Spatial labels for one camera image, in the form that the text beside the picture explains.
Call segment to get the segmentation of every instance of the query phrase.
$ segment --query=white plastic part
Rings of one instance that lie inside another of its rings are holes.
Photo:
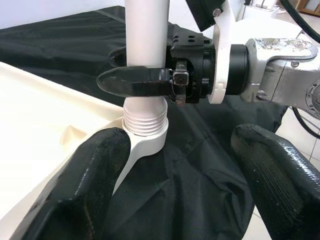
[[[223,12],[219,16],[214,17],[215,73],[212,93],[208,96],[211,104],[222,103],[226,94],[232,33],[236,22],[228,0],[223,3],[222,9]]]
[[[127,66],[163,68],[166,63],[169,0],[125,0]],[[113,193],[136,161],[159,152],[166,140],[168,104],[163,97],[130,97],[123,105],[123,129],[131,152]]]

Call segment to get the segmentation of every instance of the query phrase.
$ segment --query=white wall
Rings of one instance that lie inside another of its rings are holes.
[[[229,1],[237,16],[244,0]],[[124,6],[125,0],[0,0],[0,29],[117,5]],[[199,32],[185,0],[170,1],[169,21]],[[212,29],[204,34],[211,37]]]

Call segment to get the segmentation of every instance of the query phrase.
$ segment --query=robotic arm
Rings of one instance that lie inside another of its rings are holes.
[[[201,33],[177,32],[167,48],[166,68],[121,66],[116,62],[126,51],[116,51],[109,58],[117,68],[101,74],[98,86],[122,97],[168,96],[179,106],[207,95],[212,104],[240,95],[246,102],[293,106],[320,118],[320,56],[303,34],[231,45],[234,17],[228,1],[187,3],[200,30],[216,24],[212,41]]]

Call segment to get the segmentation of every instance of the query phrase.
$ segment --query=black cloth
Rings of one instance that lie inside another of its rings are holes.
[[[124,99],[100,90],[96,78],[126,44],[124,17],[124,8],[111,7],[0,30],[0,61],[121,106]],[[168,43],[177,28],[169,25]],[[218,105],[168,101],[165,146],[141,158],[112,197],[102,239],[241,239],[254,202],[232,131],[251,123],[275,132],[285,110],[238,96]]]

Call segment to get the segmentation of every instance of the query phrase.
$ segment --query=white pvc pipe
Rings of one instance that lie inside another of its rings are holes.
[[[125,0],[127,66],[163,68],[166,62],[169,0]],[[126,98],[124,125],[139,136],[158,134],[166,126],[163,97]]]

